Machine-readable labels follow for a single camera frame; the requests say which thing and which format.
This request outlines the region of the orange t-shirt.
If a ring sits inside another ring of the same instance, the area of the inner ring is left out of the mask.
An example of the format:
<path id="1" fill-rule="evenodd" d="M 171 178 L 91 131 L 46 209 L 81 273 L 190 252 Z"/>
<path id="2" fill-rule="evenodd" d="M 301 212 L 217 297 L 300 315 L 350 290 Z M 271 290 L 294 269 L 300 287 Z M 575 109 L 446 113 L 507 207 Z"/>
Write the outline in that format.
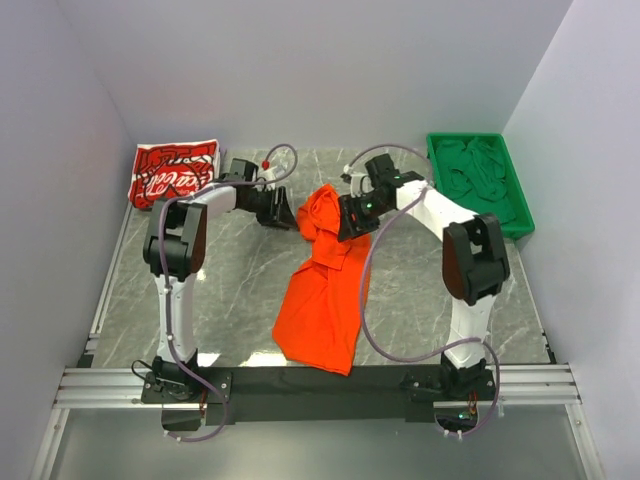
<path id="1" fill-rule="evenodd" d="M 347 376 L 360 332 L 360 281 L 371 236 L 337 239 L 338 199 L 325 184 L 298 209 L 311 255 L 290 278 L 272 338 L 287 360 Z"/>

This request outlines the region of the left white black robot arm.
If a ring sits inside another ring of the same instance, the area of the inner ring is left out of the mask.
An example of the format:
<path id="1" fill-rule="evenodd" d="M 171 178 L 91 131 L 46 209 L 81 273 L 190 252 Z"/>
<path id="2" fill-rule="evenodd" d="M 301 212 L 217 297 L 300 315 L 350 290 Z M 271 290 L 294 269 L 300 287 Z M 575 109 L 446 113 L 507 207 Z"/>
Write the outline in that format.
<path id="1" fill-rule="evenodd" d="M 206 256 L 207 224 L 233 210 L 253 213 L 262 226 L 293 230 L 286 188 L 281 182 L 295 170 L 233 159 L 230 170 L 201 189 L 175 199 L 161 198 L 152 215 L 143 246 L 143 260 L 154 276 L 160 337 L 145 386 L 178 402 L 195 398 L 199 381 L 198 347 L 193 329 L 193 297 L 197 273 Z"/>

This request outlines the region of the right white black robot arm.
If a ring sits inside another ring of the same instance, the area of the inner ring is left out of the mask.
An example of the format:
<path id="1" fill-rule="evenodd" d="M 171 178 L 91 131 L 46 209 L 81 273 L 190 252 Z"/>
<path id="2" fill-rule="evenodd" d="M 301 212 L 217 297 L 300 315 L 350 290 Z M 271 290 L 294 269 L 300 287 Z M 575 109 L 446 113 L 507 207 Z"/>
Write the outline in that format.
<path id="1" fill-rule="evenodd" d="M 381 216 L 396 211 L 418 221 L 442 246 L 442 279 L 452 311 L 447 343 L 434 353 L 440 359 L 437 377 L 427 392 L 465 399 L 483 386 L 495 387 L 497 377 L 486 369 L 486 337 L 491 310 L 510 276 L 499 219 L 459 206 L 414 171 L 400 172 L 387 154 L 365 168 L 369 191 L 338 199 L 338 240 L 383 235 L 390 226 Z"/>

